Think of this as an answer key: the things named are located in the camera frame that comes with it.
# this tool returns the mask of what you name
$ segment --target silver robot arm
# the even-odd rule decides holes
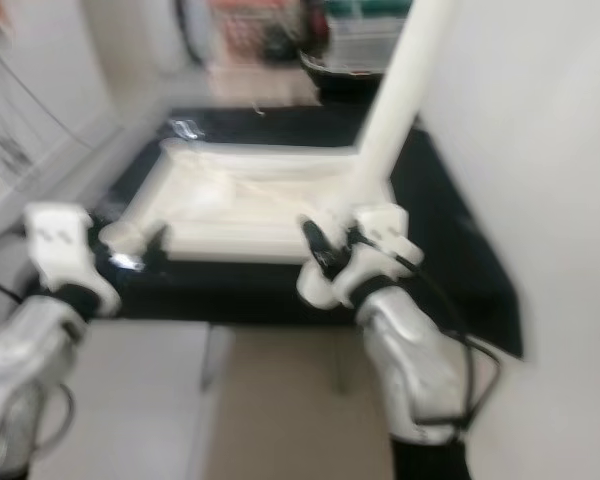
[[[475,345],[441,332],[397,283],[423,258],[407,240],[406,212],[393,204],[360,207],[345,235],[311,220],[303,231],[313,259],[298,292],[316,308],[356,311],[384,394],[396,480],[470,479],[464,433]]]
[[[73,366],[86,327],[65,301],[34,296],[0,330],[0,479],[26,478],[46,399]]]
[[[82,208],[37,204],[26,219],[29,254],[45,290],[0,329],[0,480],[28,477],[49,394],[71,371],[88,321],[120,303],[95,269]]]

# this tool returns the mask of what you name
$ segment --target black base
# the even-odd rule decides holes
[[[29,478],[29,470],[20,473],[10,473],[0,475],[0,480],[27,480]]]
[[[395,480],[471,480],[462,442],[413,445],[392,439]]]
[[[313,84],[320,92],[320,102],[370,103],[380,88],[383,75],[351,75],[316,70],[301,62]]]

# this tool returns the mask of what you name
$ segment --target black mat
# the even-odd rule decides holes
[[[353,144],[365,106],[264,110],[197,109],[173,116],[195,119],[206,141],[337,147]],[[96,208],[116,220],[155,165],[159,132],[138,153]],[[426,255],[424,269],[458,303],[475,335],[516,356],[522,338],[516,292],[446,174],[429,136],[410,133],[391,177],[396,199],[409,211],[410,239]],[[350,311],[304,305],[295,291],[299,267],[268,264],[167,262],[160,272],[134,276],[123,292],[127,318],[208,320],[227,324],[351,324]],[[453,327],[439,301],[417,279],[405,283],[420,307]]]

